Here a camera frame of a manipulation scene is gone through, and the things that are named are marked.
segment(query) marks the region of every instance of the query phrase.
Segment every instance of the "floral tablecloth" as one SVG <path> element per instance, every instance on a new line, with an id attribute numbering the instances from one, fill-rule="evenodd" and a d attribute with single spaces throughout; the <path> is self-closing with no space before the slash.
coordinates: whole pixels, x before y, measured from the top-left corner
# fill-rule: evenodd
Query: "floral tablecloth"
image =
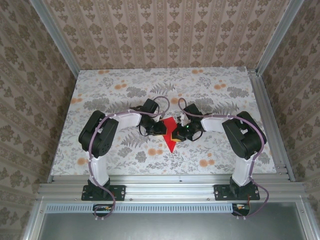
<path id="1" fill-rule="evenodd" d="M 180 116 L 178 98 L 184 97 L 202 113 L 235 115 L 247 111 L 263 128 L 245 67 L 82 70 L 51 175 L 89 174 L 78 136 L 94 110 L 117 113 L 160 95 L 171 102 L 165 118 Z M 165 100 L 157 102 L 160 111 L 167 107 Z M 110 175 L 231 174 L 236 159 L 224 133 L 204 132 L 195 142 L 178 142 L 170 153 L 162 136 L 141 136 L 137 127 L 117 132 L 107 154 Z M 268 144 L 253 172 L 276 172 Z"/>

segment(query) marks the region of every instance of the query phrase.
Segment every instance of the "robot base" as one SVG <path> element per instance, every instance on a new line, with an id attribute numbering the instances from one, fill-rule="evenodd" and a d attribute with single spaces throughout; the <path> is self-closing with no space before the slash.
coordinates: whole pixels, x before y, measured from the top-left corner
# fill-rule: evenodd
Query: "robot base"
<path id="1" fill-rule="evenodd" d="M 125 185 L 110 185 L 110 178 L 104 185 L 115 197 L 116 201 L 124 201 L 126 196 Z M 112 197 L 100 187 L 88 180 L 88 185 L 83 186 L 82 201 L 112 201 Z"/>
<path id="2" fill-rule="evenodd" d="M 238 186 L 231 177 L 230 184 L 217 184 L 213 186 L 213 189 L 216 201 L 260 200 L 258 187 L 251 181 L 244 186 Z"/>

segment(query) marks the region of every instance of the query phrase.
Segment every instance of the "red paper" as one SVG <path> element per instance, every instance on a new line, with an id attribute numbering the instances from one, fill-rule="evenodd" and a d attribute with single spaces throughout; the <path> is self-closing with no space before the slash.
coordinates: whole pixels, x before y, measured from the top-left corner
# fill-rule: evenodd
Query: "red paper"
<path id="1" fill-rule="evenodd" d="M 173 117 L 169 117 L 163 120 L 166 126 L 166 135 L 163 136 L 171 153 L 174 152 L 176 142 L 171 140 L 171 133 L 176 129 L 177 123 Z"/>

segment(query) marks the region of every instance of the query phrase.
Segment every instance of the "wall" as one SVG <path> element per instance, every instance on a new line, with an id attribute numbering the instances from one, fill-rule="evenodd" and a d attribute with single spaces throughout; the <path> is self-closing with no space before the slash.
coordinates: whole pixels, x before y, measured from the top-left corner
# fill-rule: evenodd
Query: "wall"
<path id="1" fill-rule="evenodd" d="M 289 0 L 44 0 L 82 70 L 255 68 Z"/>
<path id="2" fill-rule="evenodd" d="M 305 0 L 263 80 L 296 180 L 320 220 L 320 1 Z"/>
<path id="3" fill-rule="evenodd" d="M 18 239 L 46 182 L 75 78 L 27 0 L 0 1 L 0 239 Z"/>

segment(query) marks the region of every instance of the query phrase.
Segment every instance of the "floral patterned surface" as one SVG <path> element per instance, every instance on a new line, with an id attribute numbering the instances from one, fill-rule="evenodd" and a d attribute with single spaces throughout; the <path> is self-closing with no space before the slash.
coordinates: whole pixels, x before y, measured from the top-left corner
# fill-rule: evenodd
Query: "floral patterned surface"
<path id="1" fill-rule="evenodd" d="M 184 97 L 202 113 L 247 111 L 263 127 L 245 67 L 82 70 L 51 174 L 88 174 L 88 160 L 78 136 L 93 111 L 117 113 L 159 95 L 171 102 L 166 118 L 181 114 L 177 103 Z M 165 100 L 158 102 L 160 111 L 167 107 Z M 224 133 L 205 132 L 195 142 L 178 142 L 170 153 L 162 136 L 141 136 L 137 127 L 117 132 L 108 156 L 110 175 L 231 174 L 236 159 Z M 268 144 L 254 172 L 275 172 Z"/>

